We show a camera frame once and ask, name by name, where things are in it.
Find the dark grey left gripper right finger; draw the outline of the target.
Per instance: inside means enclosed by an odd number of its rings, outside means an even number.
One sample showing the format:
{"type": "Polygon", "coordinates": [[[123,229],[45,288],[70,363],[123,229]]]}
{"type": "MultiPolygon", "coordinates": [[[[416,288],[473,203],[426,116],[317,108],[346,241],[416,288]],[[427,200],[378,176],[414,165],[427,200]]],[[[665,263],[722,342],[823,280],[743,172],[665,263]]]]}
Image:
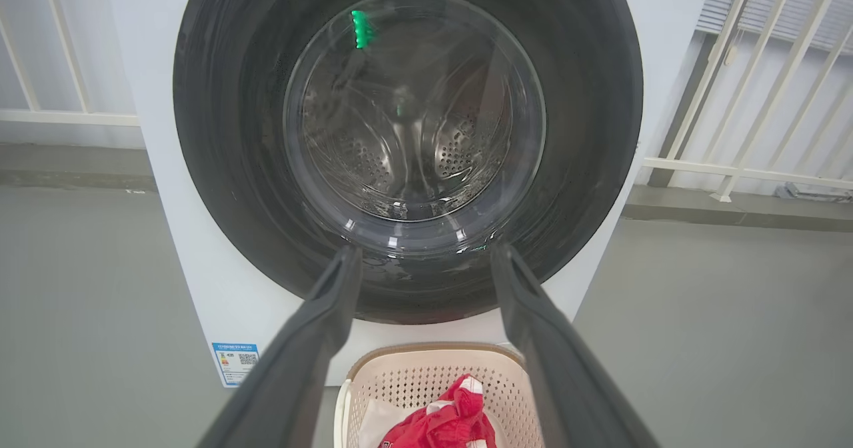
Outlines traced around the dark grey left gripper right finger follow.
{"type": "Polygon", "coordinates": [[[508,340],[524,357],[546,447],[658,442],[512,245],[490,252],[508,340]]]}

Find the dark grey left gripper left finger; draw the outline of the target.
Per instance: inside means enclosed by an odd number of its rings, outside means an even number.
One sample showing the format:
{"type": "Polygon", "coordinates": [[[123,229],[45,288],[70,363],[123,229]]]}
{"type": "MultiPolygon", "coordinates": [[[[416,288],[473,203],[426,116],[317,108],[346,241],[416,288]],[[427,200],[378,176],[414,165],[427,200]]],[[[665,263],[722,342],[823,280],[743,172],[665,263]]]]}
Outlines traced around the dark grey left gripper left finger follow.
{"type": "Polygon", "coordinates": [[[309,447],[331,359],[349,337],[362,281],[341,248],[202,436],[201,447],[309,447]]]}

